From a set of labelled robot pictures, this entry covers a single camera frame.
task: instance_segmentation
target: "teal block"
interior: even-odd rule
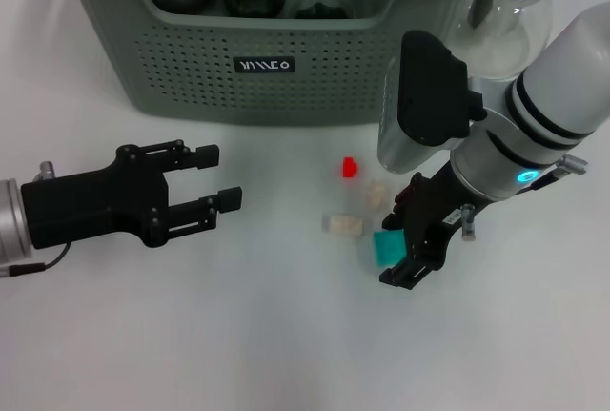
[[[373,243],[377,266],[392,268],[407,257],[407,247],[404,243],[404,231],[374,232]]]

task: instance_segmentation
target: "screw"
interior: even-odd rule
[[[475,237],[475,206],[464,204],[461,207],[461,238],[464,241],[474,241]]]
[[[43,180],[55,179],[55,169],[50,161],[43,161],[40,164],[40,178]]]
[[[577,156],[566,154],[559,159],[556,165],[558,169],[564,170],[568,174],[585,175],[589,163]]]

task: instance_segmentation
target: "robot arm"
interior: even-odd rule
[[[414,175],[396,197],[383,228],[404,230],[407,257],[380,280],[412,289],[443,266],[455,231],[473,237],[474,217],[487,206],[584,174],[586,162],[567,153],[610,115],[609,79],[610,4],[603,4],[572,22],[503,95],[485,98],[486,117],[470,127],[450,162],[431,179]],[[422,107],[398,104],[403,110],[414,106]],[[414,149],[403,154],[415,162],[404,164],[406,171],[421,162]],[[434,148],[424,151],[433,154]]]
[[[14,179],[0,181],[0,265],[29,258],[32,247],[45,249],[113,232],[131,233],[148,247],[160,247],[171,239],[212,230],[218,213],[241,207],[241,188],[170,206],[163,174],[214,167],[218,158],[216,146],[192,151],[181,140],[126,145],[103,170],[55,178],[52,165],[45,162],[40,175],[21,189]],[[50,266],[12,265],[0,268],[0,277]]]

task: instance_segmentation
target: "glass jar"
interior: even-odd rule
[[[551,0],[472,0],[448,47],[471,76],[509,79],[546,47],[552,25]]]

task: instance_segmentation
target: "red object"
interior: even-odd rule
[[[358,164],[351,156],[343,158],[343,177],[351,179],[358,174]]]

